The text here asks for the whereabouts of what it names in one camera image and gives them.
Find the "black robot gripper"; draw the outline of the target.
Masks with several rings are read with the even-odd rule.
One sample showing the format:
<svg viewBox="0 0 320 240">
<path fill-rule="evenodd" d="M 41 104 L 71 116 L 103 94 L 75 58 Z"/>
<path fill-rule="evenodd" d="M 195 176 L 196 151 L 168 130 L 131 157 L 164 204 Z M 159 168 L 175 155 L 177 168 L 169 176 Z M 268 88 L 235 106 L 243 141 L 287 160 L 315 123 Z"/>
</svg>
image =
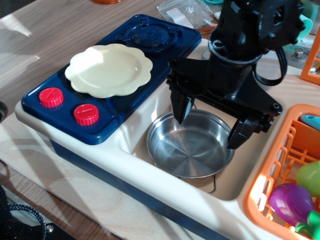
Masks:
<svg viewBox="0 0 320 240">
<path fill-rule="evenodd" d="M 209 58 L 195 60 L 173 57 L 167 82 L 174 118 L 181 124 L 196 99 L 235 118 L 227 148 L 235 150 L 254 132 L 268 131 L 282 106 L 260 84 L 278 85 L 281 81 L 263 79 L 256 72 L 258 61 L 268 48 L 257 40 L 234 42 L 224 37 L 211 37 Z"/>
</svg>

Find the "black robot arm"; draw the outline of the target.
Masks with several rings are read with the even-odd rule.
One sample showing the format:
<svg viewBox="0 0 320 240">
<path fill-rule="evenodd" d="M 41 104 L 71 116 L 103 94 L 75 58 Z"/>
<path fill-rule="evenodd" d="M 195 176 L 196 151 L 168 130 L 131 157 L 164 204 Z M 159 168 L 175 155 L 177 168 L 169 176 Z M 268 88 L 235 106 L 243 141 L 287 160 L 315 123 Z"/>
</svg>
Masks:
<svg viewBox="0 0 320 240">
<path fill-rule="evenodd" d="M 282 106 L 263 86 L 276 86 L 257 73 L 257 62 L 275 51 L 281 76 L 288 63 L 283 47 L 296 44 L 305 29 L 299 0 L 226 0 L 218 26 L 208 41 L 208 60 L 174 57 L 167 83 L 174 118 L 182 123 L 195 100 L 201 100 L 237 119 L 229 137 L 229 149 L 237 149 L 253 133 L 267 132 Z"/>
</svg>

